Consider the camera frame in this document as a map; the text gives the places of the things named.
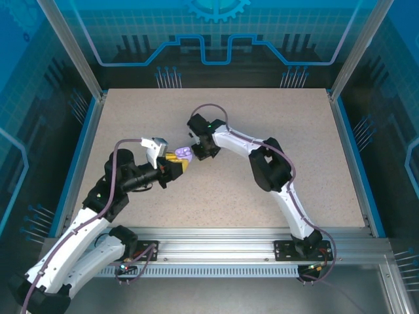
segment purple object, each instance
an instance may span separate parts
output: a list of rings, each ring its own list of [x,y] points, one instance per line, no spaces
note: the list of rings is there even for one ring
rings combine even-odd
[[[180,147],[175,150],[177,159],[187,159],[188,162],[192,161],[192,152],[190,147]]]

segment gear logo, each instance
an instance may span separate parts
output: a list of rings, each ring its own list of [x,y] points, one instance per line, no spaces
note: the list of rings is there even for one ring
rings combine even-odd
[[[30,32],[38,20],[36,0],[0,0],[0,9],[8,9],[14,21],[26,33]]]
[[[218,23],[219,20],[227,22],[229,18],[236,18],[238,12],[243,13],[250,0],[186,0],[185,4],[189,13],[195,13],[197,18]]]

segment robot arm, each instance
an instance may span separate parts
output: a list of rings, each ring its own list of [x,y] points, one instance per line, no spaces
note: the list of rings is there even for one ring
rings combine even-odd
[[[228,129],[221,120],[209,123],[199,114],[192,116],[187,125],[196,142],[192,149],[199,160],[210,156],[214,158],[221,148],[229,149],[249,160],[256,183],[278,202],[291,230],[296,251],[302,257],[307,257],[322,240],[322,236],[306,222],[311,220],[297,197],[293,183],[289,188],[286,187],[291,180],[291,166],[278,153],[257,144],[265,143],[282,151],[277,140],[255,139]]]
[[[137,235],[118,226],[97,248],[80,259],[89,244],[128,204],[127,193],[156,181],[166,188],[168,182],[176,180],[186,170],[188,160],[167,153],[165,140],[142,139],[141,144],[147,147],[148,162],[140,166],[135,165],[132,152],[117,150],[115,195],[104,216],[76,231],[78,226],[96,217],[109,200],[113,153],[105,163],[105,175],[89,191],[83,201],[84,207],[53,248],[25,275],[16,274],[10,279],[9,287],[16,301],[22,305],[31,285],[40,276],[27,307],[32,314],[64,313],[74,295],[103,267],[119,258],[133,256]],[[50,255],[52,257],[45,268]]]

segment yellow object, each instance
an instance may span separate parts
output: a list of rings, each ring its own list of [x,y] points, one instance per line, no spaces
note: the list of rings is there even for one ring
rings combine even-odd
[[[189,161],[187,159],[177,159],[177,156],[174,152],[167,152],[166,160],[169,160],[170,162],[182,163],[182,172],[185,172],[189,165]]]

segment speckled tabletop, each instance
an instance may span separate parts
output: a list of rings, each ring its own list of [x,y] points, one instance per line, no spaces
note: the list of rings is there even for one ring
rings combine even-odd
[[[364,226],[354,186],[324,89],[131,89],[109,90],[76,209],[103,175],[115,143],[124,138],[163,137],[170,150],[191,145],[186,125],[203,103],[222,105],[232,128],[265,139],[275,137],[297,168],[295,188],[319,226]],[[216,108],[200,111],[223,119]],[[145,148],[133,151],[146,162]],[[215,159],[194,159],[163,190],[131,193],[112,223],[127,227],[287,227],[274,199],[253,180],[249,162],[227,150]]]

